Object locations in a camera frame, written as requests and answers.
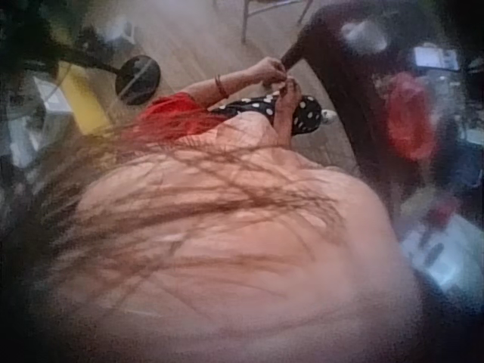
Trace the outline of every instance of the wooden floor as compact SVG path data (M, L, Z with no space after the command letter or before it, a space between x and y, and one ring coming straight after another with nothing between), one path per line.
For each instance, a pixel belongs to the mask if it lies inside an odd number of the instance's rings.
M316 0L306 20L328 0ZM117 54L120 66L129 55L142 53L154 58L163 81L157 95L169 95L193 82L248 67L265 56L280 57L296 41L296 24L304 5L295 4L258 14L249 19L247 43L240 42L241 0L107 0L93 2L86 23L97 28L118 16L136 25L136 48L131 54ZM305 62L290 73L305 94L323 106L333 106L321 83ZM90 70L89 75L101 105L116 124L131 120L142 107L127 107L116 100L113 76ZM232 96L231 101L264 94L261 86L250 87ZM339 122L322 126L311 135L294 138L294 147L323 165L336 165L356 173L351 147Z

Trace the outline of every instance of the metal chair leg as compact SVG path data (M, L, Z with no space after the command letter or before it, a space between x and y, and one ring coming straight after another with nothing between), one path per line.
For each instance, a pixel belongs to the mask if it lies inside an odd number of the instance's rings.
M301 24L303 22L304 17L306 16L306 14L307 14L307 12L308 12L308 10L311 7L313 2L314 2L314 0L308 0L308 3L306 4L306 7L304 8L304 11L302 12L301 17L297 21L298 24Z
M247 21L249 20L249 3L250 0L244 0L244 18L242 20L242 44L247 40Z

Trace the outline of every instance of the hand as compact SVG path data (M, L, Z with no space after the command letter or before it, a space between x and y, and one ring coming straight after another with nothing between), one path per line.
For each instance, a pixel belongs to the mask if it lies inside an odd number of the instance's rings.
M270 57L262 59L258 64L249 68L247 72L254 83L272 84L284 82L287 79L286 69L281 61Z
M285 86L279 92L281 95L275 103L275 112L276 114L290 116L292 119L303 98L301 87L293 77L288 77Z

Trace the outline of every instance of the hair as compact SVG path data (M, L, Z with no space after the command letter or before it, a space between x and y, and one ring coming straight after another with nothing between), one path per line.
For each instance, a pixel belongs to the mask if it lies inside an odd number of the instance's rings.
M10 228L2 231L2 314L5 315L2 321L6 322L4 329L9 331L11 342L28 341L30 347L36 347L34 350L22 349L22 353L26 354L24 360L38 361L40 356L49 357L46 359L49 361L65 359L63 356L56 357L60 350L52 349L46 343L47 338L37 326L32 311L42 310L52 290L78 271L88 271L92 264L101 264L114 271L122 269L121 278L127 279L133 275L143 276L149 270L216 267L279 271L294 263L291 258L247 254L176 258L176 252L183 246L187 235L193 237L203 233L203 225L193 225L187 234L164 241L161 256L146 260L144 257L138 259L134 254L129 266L126 266L126 262L116 260L110 248L113 240L119 236L189 216L216 217L239 210L258 209L269 212L269 215L266 213L248 221L256 223L300 208L322 214L328 225L333 226L328 233L336 233L340 217L330 198L286 188L290 181L284 179L282 174L264 169L244 157L263 147L224 150L190 140L178 142L177 138L185 127L184 122L191 118L192 115L182 115L175 122L172 120L169 129L142 138L132 137L136 124L103 130L96 135L66 138L45 150L23 177L17 178L15 188L21 192L15 194L11 201L12 208L17 209L17 218ZM182 156L191 151L196 153L189 158ZM94 206L85 211L79 210L82 196L97 181L120 168L142 163L149 156L168 157L195 168L201 168L207 160L220 165L235 164L240 170L260 172L263 178L281 180L281 186L256 188L234 180L224 180L220 192L231 189L236 191L234 197L174 203L163 208L152 207L148 202L166 195L183 195L187 190L178 187L162 191L159 188L142 188L125 198L115 198L110 208ZM204 191L203 187L190 190L191 193L201 194ZM133 201L142 206L132 207ZM130 240L117 244L116 255L134 245L141 249L143 243L143 240ZM63 262L52 268L59 259L63 259Z

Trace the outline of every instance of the polka dot pants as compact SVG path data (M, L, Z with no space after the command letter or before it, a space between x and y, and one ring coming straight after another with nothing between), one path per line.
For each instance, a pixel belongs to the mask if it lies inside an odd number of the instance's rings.
M279 92L272 95L257 98L244 98L226 104L213 110L213 113L228 117L247 112L256 111L266 116L271 124L274 122L275 102L279 97ZM307 134L315 131L325 123L325 110L321 109L319 103L311 96L304 96L293 115L293 135Z

